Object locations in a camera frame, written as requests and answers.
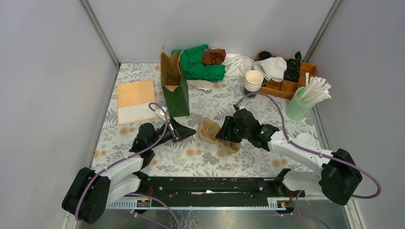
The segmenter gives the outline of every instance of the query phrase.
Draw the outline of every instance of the brown paper bag handle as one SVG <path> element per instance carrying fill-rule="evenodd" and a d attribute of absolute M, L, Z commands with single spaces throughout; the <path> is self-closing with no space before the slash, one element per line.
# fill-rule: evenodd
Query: brown paper bag handle
<path fill-rule="evenodd" d="M 162 74 L 162 66 L 160 65 L 160 62 L 162 60 L 163 50 L 164 50 L 164 46 L 162 45 L 162 47 L 160 48 L 160 51 L 159 51 L 159 59 L 158 59 L 158 66 L 159 66 L 160 74 Z"/>
<path fill-rule="evenodd" d="M 180 56 L 181 56 L 181 54 L 183 53 L 183 51 L 184 51 L 184 49 L 180 52 L 180 54 L 179 54 L 179 58 L 177 59 L 177 69 L 179 70 L 179 74 L 181 74 L 181 71 L 180 71 Z"/>
<path fill-rule="evenodd" d="M 134 71 L 134 72 L 131 74 L 131 76 L 129 77 L 129 81 L 131 81 L 132 77 L 133 77 L 135 74 L 137 74 L 137 73 L 141 73 L 141 74 L 142 74 L 141 77 L 140 77 L 140 81 L 142 81 L 142 80 L 143 80 L 143 71 L 140 71 L 140 70 Z"/>

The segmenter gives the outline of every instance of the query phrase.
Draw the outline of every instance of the white napkin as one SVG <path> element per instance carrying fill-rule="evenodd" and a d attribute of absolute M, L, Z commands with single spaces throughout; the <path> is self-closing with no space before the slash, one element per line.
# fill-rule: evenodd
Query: white napkin
<path fill-rule="evenodd" d="M 247 56 L 238 54 L 227 54 L 222 65 L 225 65 L 225 76 L 234 75 L 244 77 L 252 70 L 255 61 Z"/>
<path fill-rule="evenodd" d="M 262 61 L 256 61 L 253 69 L 261 72 L 266 80 L 276 82 L 283 81 L 284 71 L 287 69 L 287 63 L 282 57 L 270 57 Z"/>

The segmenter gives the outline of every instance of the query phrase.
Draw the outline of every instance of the white cloth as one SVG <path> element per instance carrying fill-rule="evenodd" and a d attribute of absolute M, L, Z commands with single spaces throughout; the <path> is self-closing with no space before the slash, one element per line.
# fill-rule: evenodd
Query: white cloth
<path fill-rule="evenodd" d="M 123 125 L 156 118 L 155 112 L 149 109 L 149 103 L 118 108 L 118 124 Z"/>
<path fill-rule="evenodd" d="M 287 69 L 287 63 L 282 57 L 270 57 L 262 61 L 256 61 L 253 69 L 261 72 L 266 80 L 276 82 L 283 81 L 284 71 Z"/>
<path fill-rule="evenodd" d="M 227 54 L 222 65 L 225 65 L 225 76 L 234 75 L 244 77 L 252 70 L 255 61 L 247 56 Z"/>
<path fill-rule="evenodd" d="M 194 88 L 203 90 L 205 92 L 211 90 L 213 87 L 213 82 L 207 80 L 188 80 L 187 83 Z"/>

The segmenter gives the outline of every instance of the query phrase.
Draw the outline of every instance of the wooden organizer box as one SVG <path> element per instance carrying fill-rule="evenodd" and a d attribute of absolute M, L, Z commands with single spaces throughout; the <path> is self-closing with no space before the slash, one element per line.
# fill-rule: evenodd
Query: wooden organizer box
<path fill-rule="evenodd" d="M 292 99 L 294 97 L 295 91 L 300 87 L 305 87 L 305 73 L 309 73 L 309 78 L 316 76 L 316 65 L 306 62 L 301 62 L 301 67 L 299 69 L 300 77 L 298 83 L 289 80 L 283 80 L 281 82 L 276 82 L 274 80 L 269 80 L 265 87 L 261 87 L 259 92 L 277 96 L 285 99 Z"/>

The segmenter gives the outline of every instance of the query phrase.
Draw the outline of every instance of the paper cup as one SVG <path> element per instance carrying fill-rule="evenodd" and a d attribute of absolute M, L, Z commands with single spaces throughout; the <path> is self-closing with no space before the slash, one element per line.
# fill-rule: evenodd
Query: paper cup
<path fill-rule="evenodd" d="M 261 88 L 261 85 L 258 85 L 258 86 L 249 86 L 249 85 L 244 85 L 244 87 L 247 89 L 247 90 L 249 90 L 249 91 L 251 91 L 251 92 L 256 92 L 256 91 L 258 91 L 260 88 Z"/>
<path fill-rule="evenodd" d="M 262 84 L 264 76 L 261 72 L 256 70 L 250 70 L 246 73 L 245 82 L 251 85 Z"/>
<path fill-rule="evenodd" d="M 262 86 L 262 82 L 261 83 L 249 83 L 248 81 L 245 81 L 245 85 L 250 86 L 250 87 L 258 87 L 258 86 Z"/>

